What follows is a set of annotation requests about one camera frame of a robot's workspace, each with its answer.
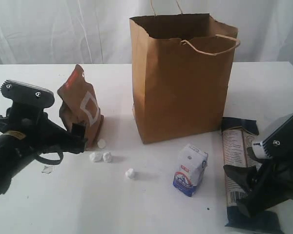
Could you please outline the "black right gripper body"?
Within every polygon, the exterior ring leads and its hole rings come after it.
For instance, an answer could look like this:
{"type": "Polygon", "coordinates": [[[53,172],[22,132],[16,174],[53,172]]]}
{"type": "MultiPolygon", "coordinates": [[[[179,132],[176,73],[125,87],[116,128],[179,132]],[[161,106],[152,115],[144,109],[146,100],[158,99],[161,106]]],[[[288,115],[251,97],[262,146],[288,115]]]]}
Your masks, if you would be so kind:
{"type": "Polygon", "coordinates": [[[260,176],[263,190],[244,190],[247,196],[236,202],[239,211],[247,217],[293,200],[293,162],[268,161],[263,164],[260,176]]]}

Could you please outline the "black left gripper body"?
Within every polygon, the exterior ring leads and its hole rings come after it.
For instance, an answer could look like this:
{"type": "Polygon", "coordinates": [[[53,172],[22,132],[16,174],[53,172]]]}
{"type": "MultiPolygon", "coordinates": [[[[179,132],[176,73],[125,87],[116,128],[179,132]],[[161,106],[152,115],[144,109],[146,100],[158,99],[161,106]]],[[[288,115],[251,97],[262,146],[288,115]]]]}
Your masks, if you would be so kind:
{"type": "Polygon", "coordinates": [[[42,153],[54,153],[58,146],[62,152],[84,152],[86,139],[72,135],[48,118],[43,109],[13,102],[6,116],[0,115],[0,132],[15,131],[32,148],[42,153]]]}

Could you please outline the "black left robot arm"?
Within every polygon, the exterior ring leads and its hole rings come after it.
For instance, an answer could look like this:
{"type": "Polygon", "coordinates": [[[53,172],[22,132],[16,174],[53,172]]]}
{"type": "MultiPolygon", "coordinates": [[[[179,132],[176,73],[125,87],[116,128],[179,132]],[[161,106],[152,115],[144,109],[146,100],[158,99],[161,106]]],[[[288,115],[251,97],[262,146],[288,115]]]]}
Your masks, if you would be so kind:
{"type": "Polygon", "coordinates": [[[0,133],[0,195],[33,160],[58,165],[65,152],[82,153],[86,144],[84,124],[74,123],[67,131],[49,120],[43,108],[19,103],[0,115],[0,133]]]}

